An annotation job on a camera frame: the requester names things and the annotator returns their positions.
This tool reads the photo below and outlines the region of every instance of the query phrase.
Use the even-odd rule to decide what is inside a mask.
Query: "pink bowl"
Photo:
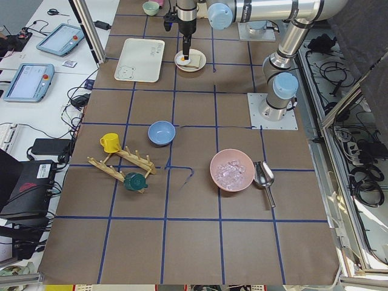
[[[243,179],[239,183],[238,187],[234,187],[232,190],[223,187],[219,181],[217,181],[216,176],[219,171],[218,166],[225,166],[229,162],[239,161],[239,164],[245,167],[245,172],[242,174]],[[252,160],[242,151],[235,149],[226,149],[218,152],[210,162],[210,174],[216,185],[228,192],[237,192],[244,190],[249,185],[251,185],[255,177],[255,167],[253,166]]]

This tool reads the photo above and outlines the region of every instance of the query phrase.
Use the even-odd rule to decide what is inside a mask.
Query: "blue bowl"
[[[175,137],[175,128],[168,121],[157,121],[148,128],[148,137],[158,146],[165,146]]]

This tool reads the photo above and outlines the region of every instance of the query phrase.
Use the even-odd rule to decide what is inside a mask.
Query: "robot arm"
[[[165,15],[164,26],[168,31],[177,22],[183,34],[183,55],[189,58],[192,34],[196,30],[197,0],[177,0],[172,12]],[[290,68],[307,32],[315,21],[337,14],[347,0],[207,0],[208,17],[214,29],[222,30],[233,22],[259,20],[291,20],[278,50],[270,56],[270,62],[280,70]]]
[[[171,29],[172,23],[178,23],[179,32],[183,35],[184,59],[189,59],[189,51],[192,41],[192,34],[196,30],[196,1],[177,0],[176,7],[164,17],[164,28]]]
[[[290,20],[278,49],[264,60],[263,72],[270,92],[259,110],[265,118],[279,121],[295,96],[298,81],[286,71],[313,23],[334,16],[346,3],[347,0],[206,0],[210,25],[218,30],[236,21]],[[165,27],[166,20],[169,25],[179,24],[184,58],[188,59],[191,36],[196,29],[195,0],[178,0],[173,15],[175,19],[165,16]]]

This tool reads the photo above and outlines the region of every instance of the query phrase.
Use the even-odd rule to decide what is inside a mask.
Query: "white desk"
[[[92,16],[93,21],[104,21],[109,24],[113,23],[115,12],[118,6],[119,0],[87,0],[86,3],[89,8],[89,12]],[[47,11],[50,8],[57,9],[60,13],[70,15],[54,15],[50,16],[47,14]],[[31,17],[31,20],[27,23],[27,26],[33,24],[35,20],[45,20],[48,22],[48,26],[43,29],[43,32],[50,32],[56,28],[61,23],[69,23],[71,25],[77,26],[78,22],[73,13],[73,10],[70,7],[70,4],[66,0],[43,0],[42,4],[39,6],[35,14]],[[37,24],[33,25],[33,29],[39,30],[44,25],[43,22],[39,21]],[[101,40],[101,44],[105,47],[109,30],[103,30],[96,28],[98,36]],[[50,53],[42,52],[36,48],[36,45],[44,39],[44,35],[32,31],[33,36],[24,47],[21,52],[14,52],[10,57],[4,58],[0,62],[1,69],[17,70],[19,65],[23,62],[32,62],[32,63],[49,63],[53,64],[55,67],[55,72],[58,73],[76,73],[76,74],[89,74],[95,69],[97,65],[93,59],[92,54],[90,53],[88,44],[85,39],[83,39],[77,47],[74,48],[68,55],[63,57],[56,56]],[[76,67],[69,68],[62,66],[62,63],[65,60],[77,62]]]
[[[7,70],[0,74],[0,81],[10,81],[15,71]],[[61,113],[67,104],[67,90],[79,86],[88,75],[55,73],[52,84],[48,88],[46,96],[37,103],[5,102],[0,98],[0,123],[14,122],[29,124],[43,130],[50,136],[59,137],[69,130],[69,127],[61,120]],[[8,84],[0,83],[0,89],[6,90]],[[78,94],[90,93],[86,89],[80,89]],[[78,111],[72,108],[67,110],[72,117],[77,116]],[[48,138],[43,133],[22,126],[16,137],[11,154],[20,161],[27,160],[25,151],[32,146],[36,138]]]

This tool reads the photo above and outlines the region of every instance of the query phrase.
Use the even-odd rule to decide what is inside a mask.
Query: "metal scoop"
[[[255,166],[255,182],[259,189],[264,189],[267,193],[267,197],[271,207],[275,207],[275,202],[273,200],[272,194],[269,190],[269,187],[274,182],[275,178],[271,169],[268,167],[265,161],[253,162]]]

